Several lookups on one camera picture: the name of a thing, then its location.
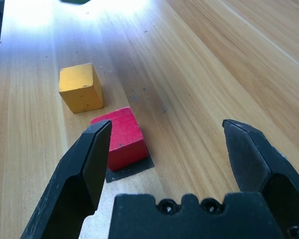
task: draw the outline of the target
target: wood grain surface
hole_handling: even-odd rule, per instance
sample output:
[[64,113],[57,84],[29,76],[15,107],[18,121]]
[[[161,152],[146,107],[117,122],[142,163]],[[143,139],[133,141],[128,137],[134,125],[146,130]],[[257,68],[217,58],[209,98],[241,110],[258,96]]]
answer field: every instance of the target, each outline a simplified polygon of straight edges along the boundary
[[[130,105],[155,168],[110,184],[80,237],[106,239],[114,196],[238,191],[222,120],[259,128],[299,173],[299,0],[6,0],[0,45],[0,238],[19,238],[92,118]],[[101,110],[72,114],[59,70],[92,62]]]

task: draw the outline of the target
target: yellow wooden cube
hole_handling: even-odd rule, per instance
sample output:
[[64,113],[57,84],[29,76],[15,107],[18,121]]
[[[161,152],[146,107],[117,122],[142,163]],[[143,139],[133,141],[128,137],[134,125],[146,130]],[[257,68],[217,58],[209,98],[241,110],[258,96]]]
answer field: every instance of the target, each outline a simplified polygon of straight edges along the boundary
[[103,107],[102,87],[92,63],[61,69],[59,93],[73,113]]

